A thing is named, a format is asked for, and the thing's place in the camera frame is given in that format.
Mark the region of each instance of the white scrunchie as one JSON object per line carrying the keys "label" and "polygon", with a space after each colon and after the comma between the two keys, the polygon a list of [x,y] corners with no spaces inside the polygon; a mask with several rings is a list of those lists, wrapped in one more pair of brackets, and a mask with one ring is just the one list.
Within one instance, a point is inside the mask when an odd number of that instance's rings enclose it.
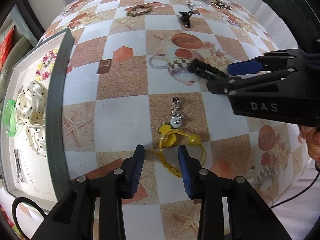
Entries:
{"label": "white scrunchie", "polygon": [[45,108],[48,90],[34,80],[21,91],[16,102],[16,119],[26,127],[30,147],[40,156],[47,156],[45,141]]}

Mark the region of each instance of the red pillow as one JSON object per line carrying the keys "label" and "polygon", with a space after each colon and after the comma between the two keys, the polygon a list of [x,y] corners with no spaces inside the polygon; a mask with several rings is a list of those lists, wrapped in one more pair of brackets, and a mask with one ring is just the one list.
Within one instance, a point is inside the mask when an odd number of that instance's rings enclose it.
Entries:
{"label": "red pillow", "polygon": [[4,41],[0,45],[0,71],[2,66],[9,55],[10,50],[12,49],[12,40],[13,40],[13,31],[15,26],[7,33],[7,36],[4,38]]}

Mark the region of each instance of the brown braided bracelet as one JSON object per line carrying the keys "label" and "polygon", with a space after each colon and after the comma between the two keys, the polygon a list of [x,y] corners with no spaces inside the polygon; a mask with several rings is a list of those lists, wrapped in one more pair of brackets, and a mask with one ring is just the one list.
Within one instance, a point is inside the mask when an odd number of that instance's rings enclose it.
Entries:
{"label": "brown braided bracelet", "polygon": [[[142,12],[132,13],[132,11],[134,11],[134,10],[136,10],[138,8],[147,8],[147,10],[144,10]],[[139,16],[139,15],[144,15],[144,14],[147,14],[147,13],[151,12],[152,10],[153,10],[153,7],[151,5],[148,5],[148,4],[136,5],[136,6],[132,7],[130,9],[130,11],[127,12],[127,16],[135,17],[135,16]]]}

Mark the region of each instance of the black cord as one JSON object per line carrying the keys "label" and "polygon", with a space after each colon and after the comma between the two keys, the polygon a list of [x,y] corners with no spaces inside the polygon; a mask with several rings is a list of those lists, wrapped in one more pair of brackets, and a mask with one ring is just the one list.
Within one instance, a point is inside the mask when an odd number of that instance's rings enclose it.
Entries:
{"label": "black cord", "polygon": [[281,201],[280,203],[275,204],[275,205],[271,206],[270,208],[277,207],[277,206],[279,206],[279,205],[281,205],[281,204],[283,204],[283,203],[286,203],[286,202],[288,202],[288,201],[290,201],[290,200],[293,200],[294,198],[296,198],[296,197],[300,196],[301,194],[305,193],[305,192],[306,192],[308,189],[310,189],[310,188],[312,187],[312,185],[317,181],[319,175],[320,175],[320,172],[317,174],[317,176],[315,177],[315,179],[313,180],[313,182],[311,182],[311,184],[310,184],[308,187],[306,187],[304,190],[302,190],[300,193],[298,193],[297,195],[295,195],[295,196],[293,196],[293,197],[291,197],[291,198],[288,198],[288,199],[286,199],[286,200],[284,200],[284,201]]}
{"label": "black cord", "polygon": [[21,227],[19,226],[18,220],[17,220],[17,206],[20,203],[27,203],[30,206],[33,206],[42,216],[43,218],[46,218],[47,215],[45,214],[45,212],[42,210],[41,207],[39,207],[35,202],[33,202],[31,199],[28,199],[26,197],[18,197],[16,198],[13,203],[12,203],[12,216],[13,216],[13,221],[17,227],[17,229],[19,230],[19,232],[22,234],[22,236],[26,239],[26,240],[30,240],[25,234],[24,232],[21,230]]}

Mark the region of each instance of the green plastic ring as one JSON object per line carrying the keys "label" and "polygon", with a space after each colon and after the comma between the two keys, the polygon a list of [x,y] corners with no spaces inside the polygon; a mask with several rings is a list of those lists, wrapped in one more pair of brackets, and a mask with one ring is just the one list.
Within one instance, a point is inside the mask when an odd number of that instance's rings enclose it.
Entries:
{"label": "green plastic ring", "polygon": [[15,116],[15,107],[16,101],[10,99],[4,109],[3,125],[8,137],[13,137],[17,133],[18,124]]}

